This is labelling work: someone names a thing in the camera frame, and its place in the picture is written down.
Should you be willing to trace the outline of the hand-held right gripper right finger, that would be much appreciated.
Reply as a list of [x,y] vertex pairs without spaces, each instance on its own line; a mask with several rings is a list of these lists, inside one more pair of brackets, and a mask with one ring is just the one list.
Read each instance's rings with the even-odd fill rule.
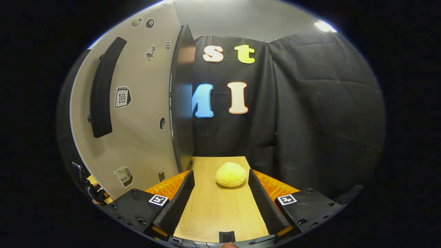
[[249,170],[248,185],[270,235],[308,232],[343,209],[318,190],[297,190],[253,169]]

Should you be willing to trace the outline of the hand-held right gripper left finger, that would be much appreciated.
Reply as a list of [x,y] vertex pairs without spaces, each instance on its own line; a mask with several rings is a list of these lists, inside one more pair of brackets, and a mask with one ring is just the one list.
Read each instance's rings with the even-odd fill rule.
[[178,174],[172,197],[134,188],[103,209],[131,229],[167,241],[175,233],[194,185],[194,172],[189,170]]

